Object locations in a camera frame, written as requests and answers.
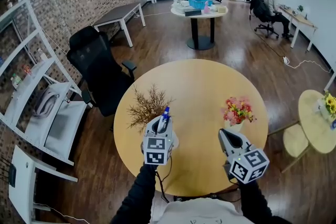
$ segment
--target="round wooden table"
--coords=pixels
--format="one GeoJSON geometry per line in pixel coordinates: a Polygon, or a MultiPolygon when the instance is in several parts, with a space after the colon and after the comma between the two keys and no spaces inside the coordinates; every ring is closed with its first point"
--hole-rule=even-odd
{"type": "Polygon", "coordinates": [[[309,144],[320,153],[329,153],[336,146],[336,130],[330,129],[320,112],[315,112],[316,102],[323,95],[314,90],[302,93],[299,99],[300,124],[309,144]]]}
{"type": "Polygon", "coordinates": [[[186,17],[185,14],[177,12],[175,8],[171,8],[170,11],[172,14],[177,16],[190,18],[192,38],[188,39],[187,46],[194,50],[209,50],[215,46],[215,18],[226,15],[228,13],[228,8],[226,7],[225,13],[211,11],[209,14],[205,14],[202,11],[201,15],[189,17],[186,17]],[[197,19],[210,19],[210,37],[198,35],[197,19]]]}
{"type": "MultiPolygon", "coordinates": [[[[264,148],[268,117],[257,89],[236,70],[200,59],[158,66],[136,80],[134,86],[147,95],[153,83],[158,89],[165,90],[168,98],[175,99],[170,105],[170,113],[173,130],[180,140],[172,153],[172,171],[163,183],[165,192],[176,196],[200,196],[231,186],[223,168],[226,155],[218,140],[218,131],[224,127],[220,109],[231,96],[249,97],[257,121],[245,121],[240,132],[258,148],[264,148]]],[[[135,105],[134,86],[127,90],[118,106],[114,139],[122,161],[136,176],[144,157],[140,150],[142,135],[136,128],[129,128],[128,108],[135,105]]],[[[169,169],[170,161],[158,167],[161,178],[168,174],[169,169]]],[[[158,180],[156,189],[161,191],[158,180]]]]}

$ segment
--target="man sitting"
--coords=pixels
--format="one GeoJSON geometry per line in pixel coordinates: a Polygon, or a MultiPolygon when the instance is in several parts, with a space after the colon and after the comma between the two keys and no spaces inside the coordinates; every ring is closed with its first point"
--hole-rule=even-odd
{"type": "Polygon", "coordinates": [[[284,38],[292,38],[293,35],[289,33],[289,20],[284,16],[282,15],[281,13],[280,14],[275,14],[274,12],[279,12],[279,2],[278,0],[265,0],[265,4],[268,6],[269,8],[269,11],[270,11],[270,16],[274,16],[274,21],[275,22],[280,22],[282,23],[282,25],[284,26],[283,28],[283,34],[282,36],[284,38]]]}

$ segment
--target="metal shelving unit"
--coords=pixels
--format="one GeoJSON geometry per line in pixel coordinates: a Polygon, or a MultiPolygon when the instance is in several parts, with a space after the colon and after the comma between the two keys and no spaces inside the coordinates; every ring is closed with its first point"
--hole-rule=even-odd
{"type": "Polygon", "coordinates": [[[64,99],[68,91],[75,92],[79,95],[81,95],[81,91],[54,53],[54,50],[38,23],[30,0],[19,1],[0,16],[0,32],[10,24],[13,24],[21,43],[13,50],[7,59],[4,59],[4,63],[0,66],[0,76],[22,49],[25,49],[29,57],[32,58],[29,49],[27,49],[27,45],[36,36],[39,36],[42,40],[42,44],[48,50],[50,58],[40,62],[36,62],[32,59],[33,63],[35,63],[31,69],[32,75],[26,76],[19,84],[5,114],[0,113],[0,120],[33,146],[67,164],[74,165],[74,163],[69,160],[69,153],[78,125],[87,105],[83,101],[67,103],[64,99]],[[36,28],[25,39],[22,39],[13,21],[21,7],[26,7],[28,10],[28,28],[29,19],[36,28]],[[46,72],[53,63],[58,66],[68,82],[61,83],[46,75],[46,72]],[[45,78],[48,83],[51,84],[50,87],[59,94],[58,99],[46,118],[31,116],[25,132],[22,132],[16,125],[30,95],[42,78],[45,78]]]}

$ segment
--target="white shirt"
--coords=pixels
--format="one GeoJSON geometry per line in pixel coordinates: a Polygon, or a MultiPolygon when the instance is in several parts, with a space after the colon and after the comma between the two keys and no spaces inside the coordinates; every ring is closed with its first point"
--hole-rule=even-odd
{"type": "Polygon", "coordinates": [[[189,201],[170,202],[161,219],[152,224],[253,224],[244,216],[237,213],[233,204],[213,200],[210,198],[199,198],[189,201]]]}
{"type": "Polygon", "coordinates": [[[278,0],[265,0],[265,4],[269,8],[271,16],[275,16],[273,12],[279,11],[279,1],[278,0]]]}

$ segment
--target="black desk top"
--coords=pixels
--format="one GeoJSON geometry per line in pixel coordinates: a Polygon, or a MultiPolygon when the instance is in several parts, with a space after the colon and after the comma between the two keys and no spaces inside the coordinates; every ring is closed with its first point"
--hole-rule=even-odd
{"type": "Polygon", "coordinates": [[[116,7],[113,10],[110,10],[109,12],[107,12],[103,17],[101,17],[93,25],[100,25],[100,24],[103,24],[103,23],[110,22],[112,20],[121,19],[121,18],[125,17],[125,15],[128,12],[130,12],[131,10],[133,10],[137,5],[139,5],[139,2],[135,2],[135,3],[123,5],[123,6],[120,6],[120,7],[116,7]]]}

